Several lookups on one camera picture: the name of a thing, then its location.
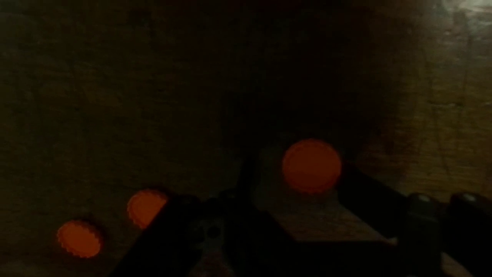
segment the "wooden floor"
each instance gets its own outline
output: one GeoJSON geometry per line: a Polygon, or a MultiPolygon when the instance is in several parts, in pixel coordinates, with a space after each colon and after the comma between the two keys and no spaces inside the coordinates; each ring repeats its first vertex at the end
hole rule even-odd
{"type": "Polygon", "coordinates": [[[259,146],[258,206],[298,239],[376,237],[278,177],[299,137],[401,193],[492,197],[485,0],[0,0],[0,276],[104,276],[146,185],[209,197],[259,146]],[[53,231],[90,217],[98,260],[53,231]]]}

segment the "orange ball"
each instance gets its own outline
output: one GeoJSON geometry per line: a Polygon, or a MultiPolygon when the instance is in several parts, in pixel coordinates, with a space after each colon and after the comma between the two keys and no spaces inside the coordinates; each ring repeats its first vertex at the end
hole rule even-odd
{"type": "Polygon", "coordinates": [[[338,182],[341,159],[339,154],[322,140],[299,140],[284,153],[281,173],[285,183],[296,193],[325,193],[338,182]]]}
{"type": "Polygon", "coordinates": [[[146,230],[166,206],[167,196],[158,190],[141,190],[127,202],[127,217],[138,228],[146,230]]]}
{"type": "Polygon", "coordinates": [[[102,250],[98,228],[81,220],[63,223],[56,231],[56,242],[67,254],[78,259],[93,259],[102,250]]]}

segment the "black object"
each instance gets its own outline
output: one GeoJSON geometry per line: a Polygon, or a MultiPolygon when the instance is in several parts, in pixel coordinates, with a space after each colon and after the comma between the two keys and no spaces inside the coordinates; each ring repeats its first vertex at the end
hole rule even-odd
{"type": "Polygon", "coordinates": [[[112,276],[181,277],[204,256],[219,253],[236,277],[433,277],[444,276],[441,251],[475,276],[492,276],[492,205],[479,196],[453,196],[445,206],[427,196],[404,197],[344,166],[336,185],[341,205],[398,243],[298,243],[253,208],[253,166],[255,159],[245,159],[238,188],[216,199],[170,196],[112,276]]]}

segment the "black plastic part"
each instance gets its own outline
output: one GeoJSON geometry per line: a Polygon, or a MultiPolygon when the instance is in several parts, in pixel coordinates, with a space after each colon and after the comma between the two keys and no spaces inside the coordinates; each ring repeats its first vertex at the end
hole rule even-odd
{"type": "Polygon", "coordinates": [[[395,237],[405,197],[382,183],[344,166],[336,185],[338,200],[384,237],[395,237]]]}
{"type": "Polygon", "coordinates": [[[298,260],[309,277],[395,277],[395,246],[384,242],[299,243],[298,260]]]}
{"type": "Polygon", "coordinates": [[[244,223],[229,222],[224,254],[236,277],[295,277],[295,242],[267,214],[258,213],[244,223]]]}
{"type": "Polygon", "coordinates": [[[201,205],[193,199],[170,197],[110,276],[186,276],[201,257],[193,250],[199,237],[187,233],[189,222],[201,213],[201,205]]]}
{"type": "Polygon", "coordinates": [[[398,276],[442,276],[441,211],[441,205],[427,196],[408,196],[398,231],[398,276]]]}
{"type": "Polygon", "coordinates": [[[490,276],[492,203],[476,194],[455,194],[444,220],[444,248],[473,276],[490,276]]]}

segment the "dark background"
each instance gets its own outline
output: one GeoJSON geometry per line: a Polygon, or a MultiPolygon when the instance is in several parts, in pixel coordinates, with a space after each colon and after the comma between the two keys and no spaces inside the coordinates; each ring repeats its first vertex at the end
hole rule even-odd
{"type": "Polygon", "coordinates": [[[133,191],[210,197],[250,146],[295,237],[376,239],[282,186],[301,137],[401,193],[492,196],[490,34],[485,0],[0,0],[0,274],[104,276],[133,191]],[[56,250],[73,217],[104,228],[99,259],[56,250]]]}

